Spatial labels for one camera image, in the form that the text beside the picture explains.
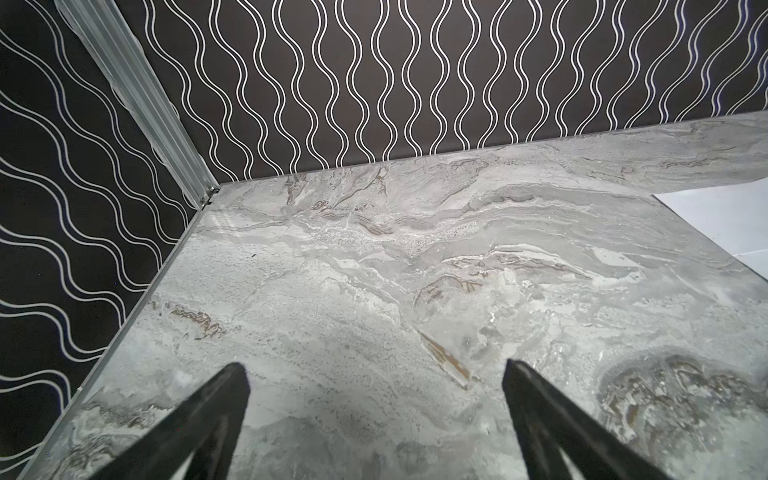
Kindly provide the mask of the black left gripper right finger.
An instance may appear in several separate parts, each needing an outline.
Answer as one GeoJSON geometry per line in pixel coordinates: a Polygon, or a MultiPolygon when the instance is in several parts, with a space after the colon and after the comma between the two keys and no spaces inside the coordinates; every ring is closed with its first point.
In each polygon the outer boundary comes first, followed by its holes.
{"type": "Polygon", "coordinates": [[[666,479],[524,361],[509,359],[502,389],[530,479],[666,479]]]}

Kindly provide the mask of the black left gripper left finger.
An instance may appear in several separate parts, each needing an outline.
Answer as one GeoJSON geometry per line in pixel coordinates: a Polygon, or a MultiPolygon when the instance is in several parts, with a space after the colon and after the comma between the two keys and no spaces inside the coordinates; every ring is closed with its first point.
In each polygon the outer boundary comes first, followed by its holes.
{"type": "Polygon", "coordinates": [[[240,435],[250,385],[229,363],[94,479],[225,479],[240,435]]]}

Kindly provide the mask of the white paper letter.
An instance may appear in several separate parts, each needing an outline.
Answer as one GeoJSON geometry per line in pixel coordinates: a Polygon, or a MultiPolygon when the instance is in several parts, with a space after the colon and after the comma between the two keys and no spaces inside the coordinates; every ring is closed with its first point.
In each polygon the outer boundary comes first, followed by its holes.
{"type": "Polygon", "coordinates": [[[713,243],[767,277],[767,180],[655,196],[713,243]]]}

